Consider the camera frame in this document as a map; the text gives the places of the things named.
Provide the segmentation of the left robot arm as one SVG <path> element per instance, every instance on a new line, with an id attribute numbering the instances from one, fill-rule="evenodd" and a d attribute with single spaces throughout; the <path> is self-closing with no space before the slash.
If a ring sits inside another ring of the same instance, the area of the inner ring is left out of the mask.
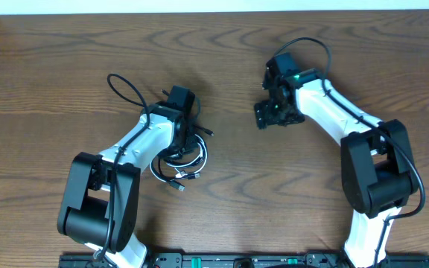
<path id="1" fill-rule="evenodd" d="M 190 89 L 174 86 L 166 101 L 145 105 L 137 125 L 113 146 L 75 156 L 57 230 L 95 252 L 61 258 L 61 267 L 146 264 L 148 249 L 134 234 L 140 176 L 156 157 L 178 160 L 194 151 L 190 113 L 196 102 Z"/>

